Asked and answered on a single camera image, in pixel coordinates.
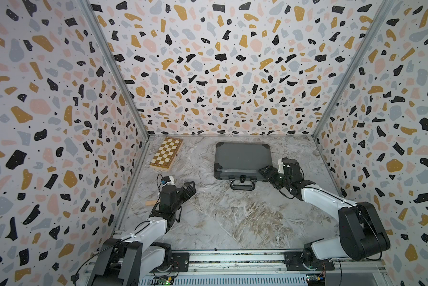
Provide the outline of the small wooden block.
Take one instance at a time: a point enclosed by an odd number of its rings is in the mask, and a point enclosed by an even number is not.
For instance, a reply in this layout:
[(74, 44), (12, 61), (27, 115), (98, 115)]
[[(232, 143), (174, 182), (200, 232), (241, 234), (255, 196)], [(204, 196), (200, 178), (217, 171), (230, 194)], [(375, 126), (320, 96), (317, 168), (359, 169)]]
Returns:
[(146, 201), (145, 206), (154, 206), (156, 203), (158, 202), (158, 200), (150, 200), (150, 201)]

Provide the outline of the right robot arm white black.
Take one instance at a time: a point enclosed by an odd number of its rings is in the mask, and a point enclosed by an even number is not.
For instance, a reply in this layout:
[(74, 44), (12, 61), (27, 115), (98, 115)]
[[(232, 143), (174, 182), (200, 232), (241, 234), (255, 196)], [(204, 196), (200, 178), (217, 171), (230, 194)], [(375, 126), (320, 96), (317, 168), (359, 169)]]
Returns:
[(368, 202), (356, 203), (332, 194), (315, 182), (305, 179), (302, 168), (294, 159), (282, 158), (279, 167), (267, 166), (260, 174), (280, 193), (285, 188), (288, 199), (309, 203), (333, 217), (339, 226), (339, 234), (304, 245), (302, 264), (314, 268), (329, 259), (360, 261), (381, 260), (383, 252), (390, 249), (390, 239), (376, 208)]

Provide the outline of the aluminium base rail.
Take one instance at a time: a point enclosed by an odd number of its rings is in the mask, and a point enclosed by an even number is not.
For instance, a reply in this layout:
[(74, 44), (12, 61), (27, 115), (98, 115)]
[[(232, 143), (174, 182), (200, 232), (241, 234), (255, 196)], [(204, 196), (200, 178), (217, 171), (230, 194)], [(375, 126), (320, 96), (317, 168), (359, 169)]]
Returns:
[(390, 286), (381, 262), (334, 259), (309, 270), (300, 251), (179, 250), (169, 270), (146, 274), (138, 286)]

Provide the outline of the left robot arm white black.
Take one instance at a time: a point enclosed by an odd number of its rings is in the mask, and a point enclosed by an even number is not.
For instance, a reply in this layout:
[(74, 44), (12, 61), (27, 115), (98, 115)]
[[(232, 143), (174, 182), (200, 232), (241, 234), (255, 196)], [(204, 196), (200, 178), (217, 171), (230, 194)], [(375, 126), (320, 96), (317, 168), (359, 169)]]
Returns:
[(171, 177), (161, 180), (159, 199), (147, 220), (120, 236), (107, 239), (96, 256), (88, 286), (137, 286), (149, 273), (175, 273), (183, 267), (172, 247), (161, 243), (174, 223), (179, 223), (182, 205), (196, 194), (196, 184), (177, 187)]

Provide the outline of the wooden chess board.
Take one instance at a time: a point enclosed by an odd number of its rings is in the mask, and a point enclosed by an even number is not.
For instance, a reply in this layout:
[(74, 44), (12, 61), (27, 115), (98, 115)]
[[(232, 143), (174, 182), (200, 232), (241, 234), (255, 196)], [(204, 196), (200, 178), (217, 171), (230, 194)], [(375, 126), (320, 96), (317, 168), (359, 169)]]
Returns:
[(150, 161), (150, 167), (168, 171), (171, 169), (184, 140), (174, 137), (166, 137), (157, 152)]

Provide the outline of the grey poker set case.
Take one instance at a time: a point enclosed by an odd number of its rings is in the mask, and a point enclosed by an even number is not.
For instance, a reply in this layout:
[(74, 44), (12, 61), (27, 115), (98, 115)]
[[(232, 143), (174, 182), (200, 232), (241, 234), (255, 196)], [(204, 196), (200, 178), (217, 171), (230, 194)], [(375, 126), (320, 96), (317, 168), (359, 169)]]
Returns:
[(235, 191), (253, 191), (266, 182), (260, 171), (272, 166), (271, 147), (262, 143), (219, 142), (215, 148), (213, 174)]

